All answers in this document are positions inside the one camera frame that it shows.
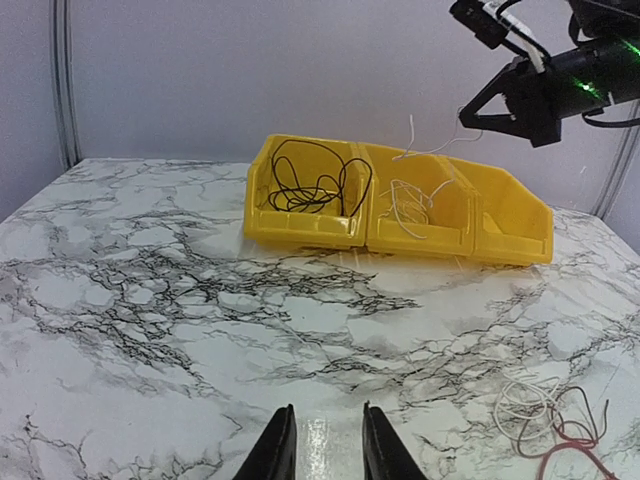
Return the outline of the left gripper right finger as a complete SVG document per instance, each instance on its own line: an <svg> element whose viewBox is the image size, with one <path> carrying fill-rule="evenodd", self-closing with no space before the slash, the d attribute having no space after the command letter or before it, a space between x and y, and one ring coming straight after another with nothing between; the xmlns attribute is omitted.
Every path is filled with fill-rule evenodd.
<svg viewBox="0 0 640 480"><path fill-rule="evenodd" d="M425 480L383 410L369 402L363 408L362 446L366 480Z"/></svg>

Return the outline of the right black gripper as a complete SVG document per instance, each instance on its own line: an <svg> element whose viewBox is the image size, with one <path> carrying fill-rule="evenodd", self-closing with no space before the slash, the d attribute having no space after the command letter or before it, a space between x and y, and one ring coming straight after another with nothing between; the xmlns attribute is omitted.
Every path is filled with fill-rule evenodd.
<svg viewBox="0 0 640 480"><path fill-rule="evenodd" d="M481 114L480 110L497 96L504 101L506 112ZM561 120L545 90L545 75L521 57L503 67L462 108L458 118L468 129L523 138L534 148L561 139Z"/></svg>

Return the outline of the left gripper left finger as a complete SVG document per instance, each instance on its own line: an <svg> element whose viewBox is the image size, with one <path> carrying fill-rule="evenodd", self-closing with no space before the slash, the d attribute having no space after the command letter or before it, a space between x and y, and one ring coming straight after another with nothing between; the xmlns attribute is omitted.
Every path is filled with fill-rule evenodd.
<svg viewBox="0 0 640 480"><path fill-rule="evenodd" d="M294 480L296 419L292 404L278 408L233 480Z"/></svg>

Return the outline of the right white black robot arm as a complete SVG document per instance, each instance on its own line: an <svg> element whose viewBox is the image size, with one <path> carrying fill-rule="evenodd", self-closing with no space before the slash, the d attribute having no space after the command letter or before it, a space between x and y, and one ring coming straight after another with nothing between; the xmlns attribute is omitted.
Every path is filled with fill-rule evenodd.
<svg viewBox="0 0 640 480"><path fill-rule="evenodd" d="M613 105L639 98L639 4L572 1L568 34L573 49L552 55L513 14L510 1L456 1L449 12L481 43L503 46L514 59L464 106L469 129L557 143L561 122L582 117L596 128L636 127L638 119L602 121Z"/></svg>

